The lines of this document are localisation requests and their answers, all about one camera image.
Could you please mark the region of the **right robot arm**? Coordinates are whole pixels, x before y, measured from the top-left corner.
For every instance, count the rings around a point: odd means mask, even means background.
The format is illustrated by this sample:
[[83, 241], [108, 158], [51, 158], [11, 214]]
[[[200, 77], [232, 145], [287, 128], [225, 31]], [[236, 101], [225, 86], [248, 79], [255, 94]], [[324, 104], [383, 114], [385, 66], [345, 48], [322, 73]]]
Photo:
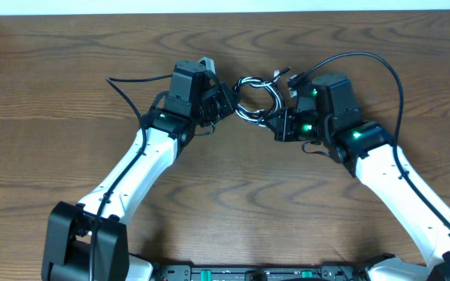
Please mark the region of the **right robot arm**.
[[287, 81], [295, 106], [266, 117], [277, 141], [324, 145], [325, 156], [342, 164], [387, 206], [423, 257], [414, 265], [382, 254], [357, 272], [361, 280], [450, 280], [450, 207], [415, 171], [393, 136], [366, 121], [352, 84], [343, 73]]

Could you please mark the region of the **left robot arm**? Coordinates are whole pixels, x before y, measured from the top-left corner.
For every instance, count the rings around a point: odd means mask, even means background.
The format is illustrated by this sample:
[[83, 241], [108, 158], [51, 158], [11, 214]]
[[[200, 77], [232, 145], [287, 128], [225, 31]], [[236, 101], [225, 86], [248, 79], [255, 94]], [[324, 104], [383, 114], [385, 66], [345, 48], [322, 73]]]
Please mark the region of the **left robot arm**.
[[234, 113], [239, 101], [219, 81], [214, 61], [180, 60], [133, 144], [109, 175], [75, 205], [60, 201], [48, 217], [43, 280], [149, 280], [154, 265], [128, 250], [127, 227], [158, 177], [196, 136]]

